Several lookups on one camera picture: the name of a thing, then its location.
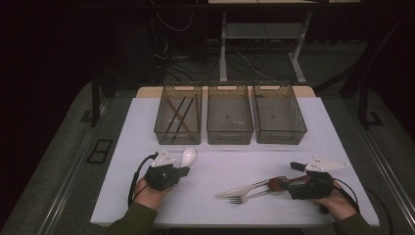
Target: fork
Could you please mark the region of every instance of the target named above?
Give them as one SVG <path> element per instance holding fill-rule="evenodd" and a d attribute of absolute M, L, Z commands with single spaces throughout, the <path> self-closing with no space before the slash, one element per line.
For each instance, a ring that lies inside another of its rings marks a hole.
<path fill-rule="evenodd" d="M 236 196 L 236 197 L 229 197 L 228 199 L 230 200 L 231 204 L 244 204 L 246 203 L 249 199 L 254 198 L 254 197 L 258 197 L 267 193 L 271 193 L 274 192 L 274 190 L 272 189 L 268 189 L 259 193 L 255 193 L 252 195 L 241 195 L 241 196 Z"/>
<path fill-rule="evenodd" d="M 269 179 L 263 180 L 263 181 L 255 183 L 255 184 L 250 184 L 250 185 L 244 186 L 242 188 L 237 188 L 237 189 L 233 189 L 231 191 L 227 191 L 225 193 L 218 194 L 215 197 L 217 197 L 217 198 L 230 198 L 230 197 L 238 197 L 240 195 L 246 195 L 251 190 L 253 190 L 254 188 L 257 188 L 257 187 L 262 186 L 262 185 L 266 185 L 268 182 L 269 182 Z"/>

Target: table surface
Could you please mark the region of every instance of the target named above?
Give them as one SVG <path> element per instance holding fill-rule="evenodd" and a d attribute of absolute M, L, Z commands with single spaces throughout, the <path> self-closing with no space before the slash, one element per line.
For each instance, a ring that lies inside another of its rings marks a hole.
<path fill-rule="evenodd" d="M 290 169 L 290 162 L 309 163 L 314 156 L 340 163 L 348 157 L 322 101 L 306 86 L 294 87 L 307 133 L 299 145 L 257 144 L 209 145 L 206 127 L 208 100 L 203 99 L 202 144 L 159 145 L 154 125 L 161 87 L 144 87 L 133 99 L 104 180 L 91 222 L 108 226 L 127 211 L 129 185 L 138 165 L 154 152 L 167 149 L 180 164 L 181 154 L 192 147 L 197 152 L 188 176 L 181 178 L 163 200 L 155 226 L 164 227 L 312 227 L 333 222 L 308 200 L 292 200 L 288 192 L 271 193 L 233 205 L 214 195 L 279 175 L 295 178 L 303 172 Z M 150 163 L 143 166 L 143 172 Z M 334 177 L 347 183 L 358 198 L 361 213 L 369 224 L 379 226 L 353 169 L 334 170 Z M 263 186 L 257 191 L 265 190 Z"/>

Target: hand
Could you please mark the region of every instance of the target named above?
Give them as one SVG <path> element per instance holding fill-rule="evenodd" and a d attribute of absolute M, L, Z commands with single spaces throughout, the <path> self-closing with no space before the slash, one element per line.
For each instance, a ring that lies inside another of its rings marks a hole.
<path fill-rule="evenodd" d="M 334 181 L 334 185 L 338 188 L 342 188 L 336 180 Z M 351 205 L 347 198 L 336 189 L 325 198 L 313 199 L 311 201 L 326 207 L 336 220 L 342 220 L 357 213 L 356 209 Z"/>
<path fill-rule="evenodd" d="M 158 191 L 150 187 L 143 177 L 138 180 L 137 185 L 135 186 L 134 195 L 140 192 L 140 190 L 142 191 L 134 198 L 133 202 L 156 211 L 161 203 L 161 199 L 173 188 L 174 186 L 164 189 L 163 191 Z"/>

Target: spoon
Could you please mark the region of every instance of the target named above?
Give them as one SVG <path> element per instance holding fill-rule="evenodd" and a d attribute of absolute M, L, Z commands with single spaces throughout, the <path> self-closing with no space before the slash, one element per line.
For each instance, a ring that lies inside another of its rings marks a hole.
<path fill-rule="evenodd" d="M 188 148 L 183 152 L 180 167 L 189 166 L 196 157 L 196 151 L 193 148 Z"/>

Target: knife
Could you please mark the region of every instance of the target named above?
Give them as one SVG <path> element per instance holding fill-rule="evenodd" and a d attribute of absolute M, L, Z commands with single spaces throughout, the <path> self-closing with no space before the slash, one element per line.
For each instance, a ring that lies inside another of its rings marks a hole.
<path fill-rule="evenodd" d="M 265 185 L 268 182 L 269 182 L 269 179 L 257 182 L 255 184 L 250 184 L 250 185 L 247 185 L 247 186 L 244 186 L 244 187 L 241 187 L 241 188 L 232 189 L 230 191 L 217 194 L 217 195 L 215 195 L 215 197 L 216 198 L 228 198 L 228 197 L 237 197 L 237 196 L 246 195 L 248 192 L 250 192 L 254 188 Z"/>

